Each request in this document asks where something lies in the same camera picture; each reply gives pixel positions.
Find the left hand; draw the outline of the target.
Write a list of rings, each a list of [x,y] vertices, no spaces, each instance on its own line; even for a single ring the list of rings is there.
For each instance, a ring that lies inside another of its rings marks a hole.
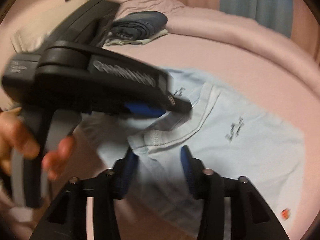
[[[11,150],[18,150],[25,159],[33,160],[40,152],[34,136],[18,118],[20,108],[1,113],[1,171],[11,175]],[[57,150],[49,151],[42,160],[42,168],[49,180],[56,180],[64,171],[75,146],[74,137],[62,139]]]

